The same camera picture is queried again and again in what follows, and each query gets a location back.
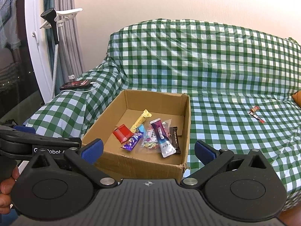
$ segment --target metal screw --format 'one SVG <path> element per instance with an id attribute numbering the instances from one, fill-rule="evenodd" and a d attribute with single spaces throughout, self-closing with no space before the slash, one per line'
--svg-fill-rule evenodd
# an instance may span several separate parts
<path id="1" fill-rule="evenodd" d="M 115 183 L 115 180 L 111 177 L 104 177 L 100 180 L 100 183 L 103 185 L 112 185 Z"/>
<path id="2" fill-rule="evenodd" d="M 186 185 L 195 185 L 198 183 L 198 181 L 194 177 L 187 177 L 183 179 L 183 183 Z"/>

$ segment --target purple candy wrapper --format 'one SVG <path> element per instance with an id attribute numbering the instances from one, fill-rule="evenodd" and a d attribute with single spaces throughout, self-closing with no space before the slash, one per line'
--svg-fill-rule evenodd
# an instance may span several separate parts
<path id="1" fill-rule="evenodd" d="M 123 146 L 123 149 L 126 149 L 128 151 L 131 151 L 134 146 L 138 143 L 140 138 L 142 138 L 143 133 L 141 132 L 136 132 Z"/>

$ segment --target green curtain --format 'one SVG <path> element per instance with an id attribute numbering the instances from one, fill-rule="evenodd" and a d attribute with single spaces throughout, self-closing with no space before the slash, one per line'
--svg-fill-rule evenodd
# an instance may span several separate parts
<path id="1" fill-rule="evenodd" d="M 52 7 L 54 7 L 54 0 L 44 0 L 44 11 L 46 11 Z M 54 51 L 55 51 L 54 38 L 53 38 L 52 29 L 46 29 L 45 31 L 46 31 L 46 39 L 47 39 L 48 49 L 49 49 L 50 66 L 51 66 L 51 71 L 53 74 Z M 60 93 L 59 87 L 62 86 L 63 84 L 64 84 L 64 80 L 63 80 L 63 74 L 62 74 L 62 69 L 61 69 L 61 63 L 60 63 L 60 58 L 58 57 L 55 95 Z"/>

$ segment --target cardboard box flap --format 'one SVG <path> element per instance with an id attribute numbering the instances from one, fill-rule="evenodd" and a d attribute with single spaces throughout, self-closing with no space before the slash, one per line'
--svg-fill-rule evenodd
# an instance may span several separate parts
<path id="1" fill-rule="evenodd" d="M 126 155 L 116 155 L 111 152 L 104 153 L 96 166 L 101 167 L 104 173 L 118 181 L 122 178 L 161 179 L 162 174 L 166 174 L 165 178 L 174 178 L 180 181 L 183 172 L 187 168 L 187 164 L 160 164 L 142 161 Z"/>
<path id="2" fill-rule="evenodd" d="M 95 138 L 100 138 L 103 143 L 106 143 L 112 131 L 114 131 L 116 123 L 126 110 L 125 92 L 122 91 L 101 114 L 101 119 L 97 119 L 84 135 L 83 144 L 86 145 Z"/>
<path id="3" fill-rule="evenodd" d="M 181 152 L 182 152 L 182 163 L 187 162 L 187 157 L 189 153 L 189 145 L 190 145 L 190 128 L 191 128 L 191 107 L 190 107 L 190 101 L 187 101 L 186 110 L 185 110 L 185 120 L 184 120 L 184 130 L 187 130 L 187 132 L 184 132 L 184 135 L 179 138 L 183 138 L 183 140 L 186 141 L 186 143 L 182 146 L 180 146 Z"/>
<path id="4" fill-rule="evenodd" d="M 168 115 L 185 115 L 186 94 L 166 94 L 149 91 L 127 90 L 125 92 L 128 109 L 164 113 Z"/>

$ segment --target red candy wrapper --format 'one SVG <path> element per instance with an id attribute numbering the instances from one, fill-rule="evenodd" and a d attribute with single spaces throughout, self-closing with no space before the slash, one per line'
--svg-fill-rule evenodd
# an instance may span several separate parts
<path id="1" fill-rule="evenodd" d="M 253 116 L 255 119 L 259 120 L 261 123 L 264 123 L 265 121 L 261 118 L 259 118 L 257 115 L 255 115 L 253 112 L 248 112 L 249 115 Z"/>
<path id="2" fill-rule="evenodd" d="M 253 113 L 255 113 L 257 110 L 260 110 L 260 108 L 257 105 L 250 109 L 250 111 Z"/>
<path id="3" fill-rule="evenodd" d="M 133 133 L 124 124 L 122 124 L 120 127 L 117 127 L 117 129 L 113 131 L 113 134 L 120 143 L 124 143 L 133 136 Z"/>

